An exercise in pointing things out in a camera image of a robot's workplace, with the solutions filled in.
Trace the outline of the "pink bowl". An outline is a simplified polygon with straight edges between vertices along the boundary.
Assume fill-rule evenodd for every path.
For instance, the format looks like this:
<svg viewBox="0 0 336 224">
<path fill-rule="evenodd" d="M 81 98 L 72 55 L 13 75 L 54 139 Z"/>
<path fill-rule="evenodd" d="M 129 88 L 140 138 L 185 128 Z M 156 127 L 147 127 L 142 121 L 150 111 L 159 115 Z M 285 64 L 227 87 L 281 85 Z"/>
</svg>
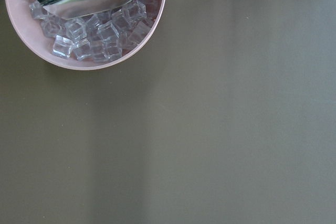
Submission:
<svg viewBox="0 0 336 224">
<path fill-rule="evenodd" d="M 41 59 L 55 66 L 80 71 L 98 70 L 119 64 L 133 55 L 135 55 L 148 40 L 152 37 L 159 20 L 162 16 L 165 0 L 159 0 L 160 9 L 157 10 L 157 16 L 153 26 L 143 40 L 131 51 L 126 51 L 123 56 L 112 62 L 95 63 L 93 61 L 84 60 L 77 61 L 76 59 L 63 59 L 56 57 L 51 53 L 53 41 L 43 35 L 42 29 L 36 20 L 33 20 L 28 10 L 28 3 L 25 0 L 5 0 L 6 9 L 10 22 L 15 29 L 21 41 Z"/>
</svg>

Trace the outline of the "clear ice cube right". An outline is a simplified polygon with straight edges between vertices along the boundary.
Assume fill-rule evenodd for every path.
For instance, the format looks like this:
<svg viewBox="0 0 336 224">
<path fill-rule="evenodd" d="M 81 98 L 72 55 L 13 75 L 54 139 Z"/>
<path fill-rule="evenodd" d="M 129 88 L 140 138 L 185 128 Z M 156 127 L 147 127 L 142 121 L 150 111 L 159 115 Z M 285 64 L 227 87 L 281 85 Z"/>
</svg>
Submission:
<svg viewBox="0 0 336 224">
<path fill-rule="evenodd" d="M 146 6 L 139 0 L 131 1 L 124 5 L 122 11 L 130 23 L 147 18 Z"/>
</svg>

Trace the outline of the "clear ice cube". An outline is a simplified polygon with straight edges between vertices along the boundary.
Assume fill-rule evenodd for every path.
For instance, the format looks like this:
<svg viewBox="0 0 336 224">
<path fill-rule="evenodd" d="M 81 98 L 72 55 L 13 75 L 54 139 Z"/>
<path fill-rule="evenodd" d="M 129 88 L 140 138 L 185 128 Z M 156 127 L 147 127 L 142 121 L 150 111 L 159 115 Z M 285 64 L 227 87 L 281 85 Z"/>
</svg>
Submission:
<svg viewBox="0 0 336 224">
<path fill-rule="evenodd" d="M 146 6 L 139 0 L 131 1 L 124 5 L 122 11 L 130 23 L 147 18 Z"/>
<path fill-rule="evenodd" d="M 98 26 L 97 35 L 101 40 L 116 41 L 119 39 L 119 32 L 111 20 Z"/>
<path fill-rule="evenodd" d="M 70 39 L 56 35 L 52 54 L 60 58 L 69 59 L 72 52 L 72 46 L 73 42 Z"/>
</svg>

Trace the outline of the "clear ice cube front left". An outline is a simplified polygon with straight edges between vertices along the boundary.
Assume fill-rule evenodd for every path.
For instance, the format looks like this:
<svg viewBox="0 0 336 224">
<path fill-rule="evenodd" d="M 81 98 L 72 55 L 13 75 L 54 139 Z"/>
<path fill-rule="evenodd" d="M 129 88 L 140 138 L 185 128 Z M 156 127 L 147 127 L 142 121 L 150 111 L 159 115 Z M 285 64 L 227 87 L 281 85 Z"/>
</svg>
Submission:
<svg viewBox="0 0 336 224">
<path fill-rule="evenodd" d="M 56 35 L 52 54 L 60 58 L 69 59 L 72 52 L 72 46 L 73 42 L 70 39 Z"/>
</svg>

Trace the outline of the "clear ice cube centre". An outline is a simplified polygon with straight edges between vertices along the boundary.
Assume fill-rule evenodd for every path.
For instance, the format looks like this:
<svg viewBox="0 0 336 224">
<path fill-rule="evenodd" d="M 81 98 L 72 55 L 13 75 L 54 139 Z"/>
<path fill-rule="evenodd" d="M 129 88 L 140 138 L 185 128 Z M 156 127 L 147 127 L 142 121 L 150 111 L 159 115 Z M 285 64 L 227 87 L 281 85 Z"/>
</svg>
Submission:
<svg viewBox="0 0 336 224">
<path fill-rule="evenodd" d="M 97 35 L 101 40 L 116 41 L 119 39 L 119 32 L 111 20 L 98 26 Z"/>
</svg>

